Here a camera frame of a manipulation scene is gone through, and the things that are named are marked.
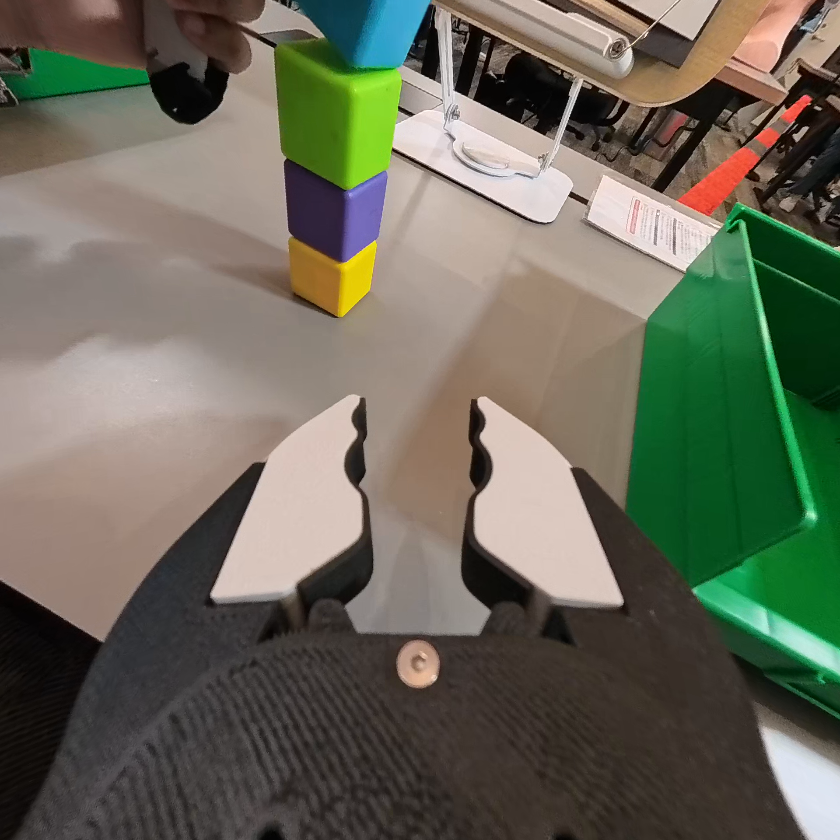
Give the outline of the green plastic bin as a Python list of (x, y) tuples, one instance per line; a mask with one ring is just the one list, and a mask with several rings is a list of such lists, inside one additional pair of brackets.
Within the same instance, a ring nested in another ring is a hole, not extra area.
[(15, 103), (148, 85), (145, 70), (42, 49), (2, 50), (2, 98), (14, 98)]
[(738, 204), (648, 317), (626, 512), (736, 656), (839, 715), (839, 255)]

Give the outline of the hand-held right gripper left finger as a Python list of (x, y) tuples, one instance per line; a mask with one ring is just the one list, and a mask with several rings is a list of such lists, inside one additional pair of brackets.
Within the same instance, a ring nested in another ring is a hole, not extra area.
[(320, 600), (349, 604), (373, 568), (365, 475), (366, 401), (347, 395), (269, 454), (209, 596), (279, 604), (289, 625)]

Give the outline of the black office chair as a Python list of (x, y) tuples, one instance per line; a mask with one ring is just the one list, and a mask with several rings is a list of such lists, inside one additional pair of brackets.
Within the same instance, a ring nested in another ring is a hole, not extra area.
[[(536, 119), (535, 130), (541, 134), (560, 126), (565, 107), (571, 102), (573, 81), (554, 70), (541, 59), (520, 52), (509, 59), (502, 74), (505, 106), (503, 113), (510, 119), (525, 123), (528, 113)], [(578, 139), (584, 139), (576, 124), (591, 126), (595, 140), (592, 150), (597, 152), (609, 143), (617, 124), (629, 109), (629, 103), (598, 87), (582, 87), (576, 99), (567, 129)]]

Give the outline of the blue cube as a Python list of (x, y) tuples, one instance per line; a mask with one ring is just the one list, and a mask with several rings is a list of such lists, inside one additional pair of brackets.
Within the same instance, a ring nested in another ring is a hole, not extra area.
[(301, 11), (356, 69), (400, 67), (428, 1), (299, 1)]

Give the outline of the lime green cube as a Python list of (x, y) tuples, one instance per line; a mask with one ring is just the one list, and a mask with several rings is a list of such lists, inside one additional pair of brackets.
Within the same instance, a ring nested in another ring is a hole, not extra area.
[(286, 158), (344, 191), (387, 171), (399, 70), (353, 68), (325, 38), (279, 44), (275, 69)]

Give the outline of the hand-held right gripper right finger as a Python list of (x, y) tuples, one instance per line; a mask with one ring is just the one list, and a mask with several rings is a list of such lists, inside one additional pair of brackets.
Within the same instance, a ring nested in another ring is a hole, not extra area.
[(533, 625), (566, 611), (619, 615), (625, 598), (571, 462), (488, 396), (469, 407), (460, 573), (486, 609), (519, 606)]

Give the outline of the person's left hand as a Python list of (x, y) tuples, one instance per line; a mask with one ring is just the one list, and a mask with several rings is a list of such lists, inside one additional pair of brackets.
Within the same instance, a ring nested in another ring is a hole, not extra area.
[[(251, 61), (241, 24), (256, 20), (263, 1), (167, 1), (184, 36), (224, 70)], [(53, 51), (112, 67), (145, 65), (140, 1), (2, 1), (1, 46)]]

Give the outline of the white document stand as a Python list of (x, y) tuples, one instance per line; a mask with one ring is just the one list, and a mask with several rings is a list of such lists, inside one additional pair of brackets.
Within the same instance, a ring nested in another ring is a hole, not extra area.
[[(646, 37), (545, 2), (435, 2), (442, 105), (399, 122), (394, 150), (529, 221), (550, 224), (572, 190), (553, 167), (584, 81), (619, 81), (634, 68)], [(451, 13), (535, 56), (568, 67), (572, 86), (550, 152), (531, 157), (465, 121), (455, 93)]]

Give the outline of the yellow cube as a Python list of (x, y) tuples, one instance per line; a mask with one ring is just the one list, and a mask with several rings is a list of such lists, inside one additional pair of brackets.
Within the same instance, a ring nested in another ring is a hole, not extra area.
[(339, 262), (290, 236), (291, 290), (304, 301), (341, 318), (371, 291), (376, 251), (374, 241), (350, 259)]

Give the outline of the purple cube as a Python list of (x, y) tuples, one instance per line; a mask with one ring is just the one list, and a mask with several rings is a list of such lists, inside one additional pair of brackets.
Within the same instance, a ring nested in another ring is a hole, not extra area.
[(387, 171), (344, 190), (293, 161), (283, 165), (292, 237), (339, 263), (378, 239)]

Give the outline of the laminated paper sheet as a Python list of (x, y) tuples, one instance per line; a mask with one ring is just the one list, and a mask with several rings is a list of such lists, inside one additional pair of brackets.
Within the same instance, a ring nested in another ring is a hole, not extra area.
[(591, 195), (584, 221), (638, 253), (681, 271), (709, 246), (720, 228), (607, 174)]

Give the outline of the person's black clothing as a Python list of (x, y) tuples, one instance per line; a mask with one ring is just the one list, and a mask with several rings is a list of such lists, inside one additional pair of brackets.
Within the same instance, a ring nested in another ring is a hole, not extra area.
[(101, 642), (1, 583), (1, 838), (15, 835), (55, 757)]

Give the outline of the wooden table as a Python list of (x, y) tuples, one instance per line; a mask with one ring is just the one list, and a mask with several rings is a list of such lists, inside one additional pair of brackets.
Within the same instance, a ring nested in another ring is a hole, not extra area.
[(696, 126), (656, 176), (652, 190), (665, 192), (736, 95), (746, 95), (777, 109), (787, 102), (792, 93), (792, 89), (783, 88), (781, 81), (770, 73), (755, 70), (736, 59), (730, 60), (708, 84), (670, 106), (696, 120)]

